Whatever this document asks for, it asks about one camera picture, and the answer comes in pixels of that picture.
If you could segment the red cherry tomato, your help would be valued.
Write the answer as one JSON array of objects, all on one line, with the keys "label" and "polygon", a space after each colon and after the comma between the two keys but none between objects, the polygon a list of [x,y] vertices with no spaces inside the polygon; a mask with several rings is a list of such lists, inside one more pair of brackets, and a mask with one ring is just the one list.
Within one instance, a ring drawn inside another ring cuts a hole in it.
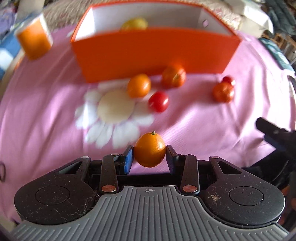
[{"label": "red cherry tomato", "polygon": [[163,91],[155,92],[148,100],[149,108],[155,112],[162,113],[169,106],[168,95]]}]

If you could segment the reddish mandarin at right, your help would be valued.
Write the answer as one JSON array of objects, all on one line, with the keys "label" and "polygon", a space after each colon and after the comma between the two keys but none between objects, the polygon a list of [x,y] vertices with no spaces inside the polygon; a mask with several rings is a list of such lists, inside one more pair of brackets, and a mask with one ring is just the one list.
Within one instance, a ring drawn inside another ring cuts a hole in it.
[{"label": "reddish mandarin at right", "polygon": [[234,99],[234,87],[228,82],[220,82],[212,89],[212,96],[216,102],[229,103]]}]

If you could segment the small red tomato at right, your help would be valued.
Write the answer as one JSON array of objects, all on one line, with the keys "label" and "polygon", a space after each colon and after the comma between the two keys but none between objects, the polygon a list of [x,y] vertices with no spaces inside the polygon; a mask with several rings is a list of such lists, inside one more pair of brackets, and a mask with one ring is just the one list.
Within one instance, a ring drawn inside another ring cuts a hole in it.
[{"label": "small red tomato at right", "polygon": [[232,86],[235,86],[236,85],[236,81],[235,79],[230,76],[230,75],[226,75],[222,78],[222,82],[226,82],[226,83],[229,83],[230,85]]}]

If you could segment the pink flowered tablecloth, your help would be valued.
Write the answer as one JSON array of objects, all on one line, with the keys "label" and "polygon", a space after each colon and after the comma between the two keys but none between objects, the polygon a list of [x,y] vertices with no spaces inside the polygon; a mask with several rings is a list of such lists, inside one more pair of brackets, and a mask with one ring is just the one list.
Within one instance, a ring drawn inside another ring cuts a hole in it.
[{"label": "pink flowered tablecloth", "polygon": [[1,100],[1,214],[19,221],[16,191],[26,183],[80,157],[100,159],[122,152],[144,133],[155,131],[178,153],[206,160],[221,156],[241,167],[251,166],[273,151],[257,131],[264,117],[280,128],[295,127],[295,103],[287,74],[254,37],[242,39],[225,70],[235,81],[232,102],[212,98],[221,75],[189,75],[180,88],[166,91],[163,113],[136,100],[132,112],[112,123],[97,114],[107,93],[123,95],[126,80],[95,84],[84,81],[70,45],[72,28],[53,33],[53,48],[37,61],[23,59]]}]

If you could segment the teal paperback book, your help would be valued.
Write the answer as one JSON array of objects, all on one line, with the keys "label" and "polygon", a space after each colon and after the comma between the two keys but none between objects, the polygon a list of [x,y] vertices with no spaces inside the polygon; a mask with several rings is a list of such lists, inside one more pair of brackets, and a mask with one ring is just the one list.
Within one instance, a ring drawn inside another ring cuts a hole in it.
[{"label": "teal paperback book", "polygon": [[292,74],[295,74],[295,71],[286,56],[284,56],[281,49],[272,40],[259,38],[258,41],[267,49],[269,54],[271,54],[281,70],[288,70]]}]

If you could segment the reddish orange mandarin by box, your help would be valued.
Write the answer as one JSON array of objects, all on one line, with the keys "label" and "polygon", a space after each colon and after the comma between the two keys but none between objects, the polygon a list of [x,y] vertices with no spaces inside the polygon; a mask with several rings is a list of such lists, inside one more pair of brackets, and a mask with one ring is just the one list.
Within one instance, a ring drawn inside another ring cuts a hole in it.
[{"label": "reddish orange mandarin by box", "polygon": [[184,85],[187,73],[181,65],[170,65],[162,73],[161,84],[163,88],[179,88]]}]

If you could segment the white cloth covered side table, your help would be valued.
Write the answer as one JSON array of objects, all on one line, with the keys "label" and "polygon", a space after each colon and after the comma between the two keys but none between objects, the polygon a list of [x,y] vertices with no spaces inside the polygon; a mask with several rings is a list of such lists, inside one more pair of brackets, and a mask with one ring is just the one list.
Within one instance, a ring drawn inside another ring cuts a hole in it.
[{"label": "white cloth covered side table", "polygon": [[241,16],[238,27],[241,32],[257,38],[265,31],[274,34],[273,23],[259,3],[247,0],[225,0],[225,3],[231,7],[233,13]]}]

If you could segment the orange cardboard box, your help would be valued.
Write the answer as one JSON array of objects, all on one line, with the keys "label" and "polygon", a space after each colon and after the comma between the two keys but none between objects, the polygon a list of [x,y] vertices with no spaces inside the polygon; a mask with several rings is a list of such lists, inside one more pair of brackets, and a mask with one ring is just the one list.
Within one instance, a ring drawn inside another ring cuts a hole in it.
[{"label": "orange cardboard box", "polygon": [[[145,30],[121,31],[144,18]],[[113,1],[92,5],[70,43],[89,83],[144,73],[160,75],[170,65],[187,73],[222,73],[241,38],[210,10],[177,1]]]}]

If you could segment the yellow pear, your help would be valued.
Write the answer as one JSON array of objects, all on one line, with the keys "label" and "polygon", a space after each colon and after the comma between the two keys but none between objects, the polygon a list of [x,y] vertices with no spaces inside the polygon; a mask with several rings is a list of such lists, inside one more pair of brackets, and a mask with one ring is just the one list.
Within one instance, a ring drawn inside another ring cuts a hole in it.
[{"label": "yellow pear", "polygon": [[121,31],[130,30],[145,30],[149,26],[148,22],[144,18],[133,18],[122,24]]}]

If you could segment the orange plastic cup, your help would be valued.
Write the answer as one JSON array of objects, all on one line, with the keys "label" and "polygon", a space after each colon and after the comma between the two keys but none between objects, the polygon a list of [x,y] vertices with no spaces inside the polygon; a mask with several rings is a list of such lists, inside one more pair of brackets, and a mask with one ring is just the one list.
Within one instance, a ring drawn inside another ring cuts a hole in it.
[{"label": "orange plastic cup", "polygon": [[53,38],[43,13],[22,22],[15,36],[29,60],[37,60],[51,50]]}]

